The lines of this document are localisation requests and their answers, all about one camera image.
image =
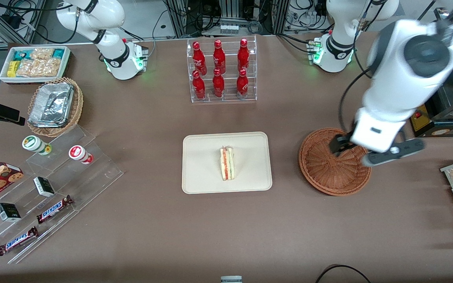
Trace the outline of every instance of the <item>red bottle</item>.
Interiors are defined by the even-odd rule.
[[[222,98],[225,94],[225,80],[221,75],[219,68],[214,69],[214,77],[212,78],[212,85],[214,86],[214,95],[217,98]]]
[[[195,69],[200,72],[201,76],[205,76],[207,74],[207,67],[205,66],[205,56],[204,52],[200,50],[200,44],[195,41],[193,44],[193,64],[195,65]]]
[[[205,84],[203,79],[200,77],[200,73],[198,70],[193,70],[192,72],[193,75],[193,89],[195,91],[195,95],[198,100],[204,100],[205,99]]]
[[[239,77],[237,78],[237,97],[239,99],[244,99],[248,95],[248,78],[246,77],[246,69],[242,69],[239,72]]]
[[[214,67],[219,68],[221,74],[224,74],[227,71],[227,61],[225,59],[225,51],[221,48],[221,40],[214,41],[212,58],[214,59]]]
[[[247,70],[249,67],[248,40],[245,38],[241,39],[241,48],[239,49],[239,53],[237,53],[237,63],[239,72],[243,68]]]

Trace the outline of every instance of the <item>white tray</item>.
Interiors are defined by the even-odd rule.
[[[234,148],[235,179],[223,181],[219,149]],[[200,134],[183,140],[185,193],[265,191],[272,186],[268,138],[264,132]]]
[[[53,48],[55,50],[64,50],[63,57],[61,59],[61,64],[59,66],[59,70],[55,77],[8,77],[8,66],[9,63],[13,60],[15,52],[17,51],[24,51],[24,50],[33,50],[34,48]],[[5,63],[3,64],[3,68],[0,72],[0,80],[7,84],[39,84],[44,82],[49,82],[54,79],[60,79],[63,77],[64,72],[66,70],[66,66],[68,65],[68,60],[70,57],[70,49],[64,45],[39,45],[39,46],[26,46],[26,47],[11,47],[8,51],[7,58]]]

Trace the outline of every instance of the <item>table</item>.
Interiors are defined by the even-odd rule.
[[[361,59],[374,36],[359,38]],[[453,195],[439,172],[453,163],[453,138],[427,139],[420,154],[374,167],[355,195],[324,195],[301,174],[298,149],[310,132],[338,127],[338,100],[359,68],[328,74],[277,37],[257,40],[258,101],[234,105],[190,102],[186,40],[158,42],[147,72],[129,81],[106,71],[94,45],[71,45],[67,74],[85,97],[80,124],[126,174],[21,263],[0,265],[0,282],[210,283],[239,274],[303,283],[335,263],[374,282],[453,281]],[[363,77],[351,89],[346,120],[367,86]],[[27,117],[35,89],[1,84],[0,103]],[[183,138],[244,131],[268,135],[272,188],[186,195]],[[0,122],[0,161],[30,156],[20,147],[27,134]],[[348,278],[361,280],[335,269],[322,282]]]

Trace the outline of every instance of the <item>clear acrylic rack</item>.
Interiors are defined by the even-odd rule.
[[[52,152],[49,155],[33,154],[20,165],[24,177],[0,193],[0,202],[15,204],[22,218],[18,222],[4,222],[0,218],[0,245],[5,245],[33,226],[38,229],[39,237],[28,240],[0,256],[1,261],[20,262],[123,175],[118,165],[97,146],[94,138],[76,125],[50,142]],[[94,161],[85,165],[69,158],[68,151],[74,145],[83,146],[94,156]],[[53,197],[38,194],[33,182],[37,176],[50,181],[55,191]],[[36,216],[67,195],[71,196],[74,203],[66,206],[50,220],[38,224]]]
[[[249,67],[247,71],[248,95],[245,99],[237,97],[237,78],[239,77],[239,70],[237,69],[237,53],[239,52],[241,39],[248,40],[249,50]],[[205,100],[198,100],[193,89],[192,72],[195,69],[193,64],[193,48],[192,43],[198,41],[200,49],[205,56],[205,65],[207,67],[207,74],[202,77],[205,83]],[[188,62],[188,79],[190,81],[190,94],[193,103],[208,103],[208,102],[243,102],[253,101],[258,98],[257,88],[257,46],[255,36],[245,37],[221,37],[221,45],[225,51],[226,57],[226,72],[223,74],[225,79],[225,95],[223,98],[217,98],[214,95],[214,88],[212,86],[212,78],[214,77],[214,61],[212,54],[214,53],[214,39],[210,38],[194,38],[187,41],[187,62]]]

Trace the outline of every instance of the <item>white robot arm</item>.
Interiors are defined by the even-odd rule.
[[[349,147],[352,143],[373,151],[363,163],[378,165],[423,148],[421,141],[396,146],[393,142],[418,106],[442,84],[453,85],[453,12],[449,19],[428,25],[415,20],[388,25],[372,46],[368,66],[372,85],[363,96],[347,142]],[[335,142],[330,145],[334,153],[348,148],[339,150]]]
[[[340,72],[349,63],[354,39],[363,22],[386,20],[396,11],[399,0],[327,0],[326,11],[335,25],[331,35],[314,39],[318,43],[312,63],[326,72]]]
[[[130,79],[145,70],[147,50],[139,45],[124,42],[116,28],[125,22],[125,12],[117,0],[69,0],[57,7],[61,24],[92,41],[101,54],[108,71],[117,79]]]

